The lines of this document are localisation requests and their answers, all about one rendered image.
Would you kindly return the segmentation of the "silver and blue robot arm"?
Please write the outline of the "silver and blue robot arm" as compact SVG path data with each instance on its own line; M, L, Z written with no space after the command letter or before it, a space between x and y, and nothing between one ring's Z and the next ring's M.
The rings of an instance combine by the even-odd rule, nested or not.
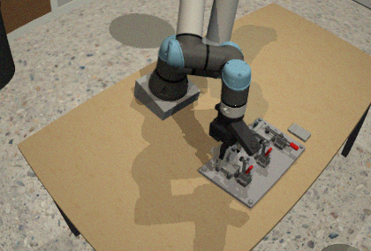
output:
M207 35L202 37L205 0L180 0L177 33L163 40L156 69L149 77L154 96L169 102L181 99L188 89L187 74L221 79L220 111L228 118L246 113L251 67L246 65L240 47L231 42L238 3L214 0ZM243 119L227 127L249 156L261 148Z

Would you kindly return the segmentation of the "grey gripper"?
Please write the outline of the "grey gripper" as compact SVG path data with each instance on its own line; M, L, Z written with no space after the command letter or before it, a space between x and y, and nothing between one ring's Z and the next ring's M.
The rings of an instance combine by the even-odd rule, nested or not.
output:
M232 123L239 122L240 120L243 119L245 114L239 118L228 118L220 111L220 103L215 105L215 110L218 111L217 117L214 118L214 120L209 124L208 135L218 142L221 141L218 148L212 147L210 150L211 153L218 160L217 169L220 170L221 168L224 167L226 157L230 152L229 147L233 146L238 142L227 126L230 124L230 122ZM241 149L242 146L239 143L237 143L237 153L239 153Z

